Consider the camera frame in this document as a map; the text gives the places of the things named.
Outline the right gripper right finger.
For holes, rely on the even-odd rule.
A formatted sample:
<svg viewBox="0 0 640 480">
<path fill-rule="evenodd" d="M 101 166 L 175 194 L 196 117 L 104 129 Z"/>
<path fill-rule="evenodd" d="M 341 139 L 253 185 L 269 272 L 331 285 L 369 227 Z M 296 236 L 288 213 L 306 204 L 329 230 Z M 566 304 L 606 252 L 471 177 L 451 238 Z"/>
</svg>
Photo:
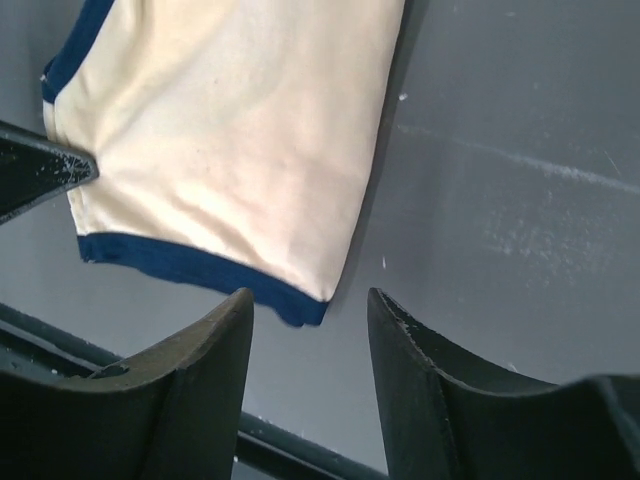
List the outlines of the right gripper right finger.
<svg viewBox="0 0 640 480">
<path fill-rule="evenodd" d="M 493 364 L 378 288 L 367 322 L 393 479 L 635 479 L 639 379 L 555 385 Z"/>
</svg>

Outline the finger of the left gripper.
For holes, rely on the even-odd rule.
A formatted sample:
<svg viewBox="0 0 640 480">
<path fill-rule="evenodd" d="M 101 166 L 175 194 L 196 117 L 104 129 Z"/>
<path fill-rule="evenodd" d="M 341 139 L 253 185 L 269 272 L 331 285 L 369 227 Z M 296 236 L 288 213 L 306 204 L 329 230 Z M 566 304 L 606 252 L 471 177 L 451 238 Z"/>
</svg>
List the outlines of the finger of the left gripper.
<svg viewBox="0 0 640 480">
<path fill-rule="evenodd" d="M 1 222 L 99 177 L 96 160 L 7 122 L 1 123 Z"/>
</svg>

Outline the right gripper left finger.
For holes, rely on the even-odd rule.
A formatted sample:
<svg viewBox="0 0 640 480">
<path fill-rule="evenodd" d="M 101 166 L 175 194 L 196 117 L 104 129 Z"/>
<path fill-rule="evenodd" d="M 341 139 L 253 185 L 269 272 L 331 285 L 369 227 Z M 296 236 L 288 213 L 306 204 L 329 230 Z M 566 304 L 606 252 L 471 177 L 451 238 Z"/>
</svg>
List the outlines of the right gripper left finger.
<svg viewBox="0 0 640 480">
<path fill-rule="evenodd" d="M 254 324 L 248 289 L 87 377 L 1 375 L 5 479 L 227 479 Z"/>
</svg>

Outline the beige underwear navy trim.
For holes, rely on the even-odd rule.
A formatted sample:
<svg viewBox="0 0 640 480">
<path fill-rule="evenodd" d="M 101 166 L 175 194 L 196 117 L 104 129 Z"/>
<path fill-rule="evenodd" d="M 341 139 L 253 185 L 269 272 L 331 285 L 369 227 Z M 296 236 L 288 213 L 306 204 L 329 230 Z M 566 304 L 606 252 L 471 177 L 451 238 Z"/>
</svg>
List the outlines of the beige underwear navy trim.
<svg viewBox="0 0 640 480">
<path fill-rule="evenodd" d="M 87 1 L 42 78 L 91 154 L 79 253 L 319 325 L 373 165 L 401 1 Z"/>
</svg>

